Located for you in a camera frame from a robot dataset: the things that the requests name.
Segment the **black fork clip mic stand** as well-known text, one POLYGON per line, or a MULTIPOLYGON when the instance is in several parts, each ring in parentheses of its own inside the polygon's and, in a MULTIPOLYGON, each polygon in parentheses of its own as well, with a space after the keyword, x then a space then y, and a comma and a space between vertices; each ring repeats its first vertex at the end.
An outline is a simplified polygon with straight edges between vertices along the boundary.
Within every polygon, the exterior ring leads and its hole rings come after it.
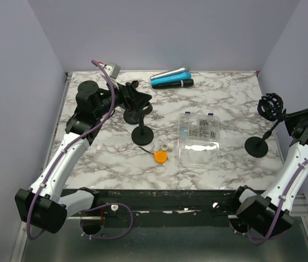
POLYGON ((130 125, 137 125, 139 120, 138 120, 138 114, 139 111, 135 111, 132 107, 132 109, 125 109, 125 112, 124 112, 124 120, 127 124, 130 124, 130 125))

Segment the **black ring clip mic stand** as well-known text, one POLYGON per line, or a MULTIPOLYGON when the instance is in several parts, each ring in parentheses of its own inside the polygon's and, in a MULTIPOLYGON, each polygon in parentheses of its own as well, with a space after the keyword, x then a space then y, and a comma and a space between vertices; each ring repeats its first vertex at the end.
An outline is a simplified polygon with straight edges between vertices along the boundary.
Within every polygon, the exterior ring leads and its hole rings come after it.
POLYGON ((144 124, 145 115, 152 112, 152 105, 150 102, 146 104, 146 106, 139 111, 138 115, 138 127, 136 127, 132 133, 131 138, 133 142, 139 146, 145 146, 150 144, 153 141, 154 133, 153 131, 144 124))

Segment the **black microphone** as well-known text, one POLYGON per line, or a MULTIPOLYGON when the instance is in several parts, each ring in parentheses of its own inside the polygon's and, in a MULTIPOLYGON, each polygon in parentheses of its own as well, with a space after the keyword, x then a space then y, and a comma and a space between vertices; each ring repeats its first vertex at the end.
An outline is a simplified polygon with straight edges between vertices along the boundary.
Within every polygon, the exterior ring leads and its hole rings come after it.
POLYGON ((186 80, 179 80, 179 81, 174 81, 174 82, 167 82, 167 83, 152 85, 152 88, 163 90, 163 89, 170 89, 170 88, 186 88, 186 87, 192 87, 193 85, 194 85, 193 79, 186 79, 186 80))

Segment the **silver microphone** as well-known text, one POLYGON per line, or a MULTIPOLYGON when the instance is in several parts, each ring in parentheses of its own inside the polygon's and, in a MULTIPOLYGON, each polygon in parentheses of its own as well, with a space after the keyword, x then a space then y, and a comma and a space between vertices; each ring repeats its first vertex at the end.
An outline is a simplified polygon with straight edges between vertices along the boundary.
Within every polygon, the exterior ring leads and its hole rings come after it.
POLYGON ((160 79, 160 78, 165 78, 165 77, 172 76, 172 75, 181 74, 181 73, 184 73, 184 72, 189 72, 189 67, 181 66, 177 69, 168 70, 168 71, 165 71, 165 72, 162 72, 162 73, 154 74, 154 75, 150 76, 150 81, 160 79))

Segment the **blue microphone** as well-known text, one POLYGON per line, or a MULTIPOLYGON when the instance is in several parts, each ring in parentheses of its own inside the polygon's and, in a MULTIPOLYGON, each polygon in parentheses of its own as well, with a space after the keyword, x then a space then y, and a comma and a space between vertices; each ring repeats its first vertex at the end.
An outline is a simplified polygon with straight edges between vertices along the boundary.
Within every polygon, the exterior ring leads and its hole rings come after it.
POLYGON ((191 73, 190 72, 183 72, 180 74, 176 75, 171 75, 159 79, 154 79, 151 81, 151 85, 158 85, 158 84, 164 84, 164 83, 169 83, 169 82, 175 82, 175 81, 181 81, 181 80, 187 80, 191 79, 191 73))

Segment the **black shock mount mic stand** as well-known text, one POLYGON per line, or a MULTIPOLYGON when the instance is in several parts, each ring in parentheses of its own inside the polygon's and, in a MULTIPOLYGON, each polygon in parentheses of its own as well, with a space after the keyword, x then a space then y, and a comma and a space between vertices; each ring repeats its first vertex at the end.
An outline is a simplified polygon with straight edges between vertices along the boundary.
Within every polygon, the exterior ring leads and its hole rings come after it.
POLYGON ((275 128, 284 121, 286 109, 282 98, 276 93, 266 93, 261 96, 257 106, 258 114, 267 122, 262 136, 251 136, 244 144, 246 152, 255 158, 263 158, 269 150, 266 142, 275 128))

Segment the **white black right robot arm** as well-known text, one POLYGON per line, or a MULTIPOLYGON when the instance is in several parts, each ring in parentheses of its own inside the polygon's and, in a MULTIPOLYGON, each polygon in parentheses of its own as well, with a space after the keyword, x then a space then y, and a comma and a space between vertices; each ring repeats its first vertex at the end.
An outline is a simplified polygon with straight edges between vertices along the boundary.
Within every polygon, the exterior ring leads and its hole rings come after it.
POLYGON ((230 207, 247 226, 245 235, 261 245, 288 230, 295 196, 308 176, 308 109, 284 117, 293 138, 287 158, 274 183, 263 193, 248 186, 237 189, 230 207))

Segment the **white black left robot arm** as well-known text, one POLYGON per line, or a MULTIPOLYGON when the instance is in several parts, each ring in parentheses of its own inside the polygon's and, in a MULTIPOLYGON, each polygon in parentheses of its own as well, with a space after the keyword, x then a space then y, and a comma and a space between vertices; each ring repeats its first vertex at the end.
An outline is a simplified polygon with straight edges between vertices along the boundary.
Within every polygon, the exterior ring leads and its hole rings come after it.
POLYGON ((23 222, 42 231, 57 233, 65 220, 81 211, 93 216, 99 212, 100 202, 96 191, 81 188, 69 196, 61 196, 63 187, 74 166, 87 151, 101 124, 121 107, 140 113, 149 106, 150 94, 137 91, 138 81, 116 84, 107 90, 95 81, 79 84, 76 109, 68 119, 61 145, 43 173, 28 190, 19 189, 16 206, 23 222))

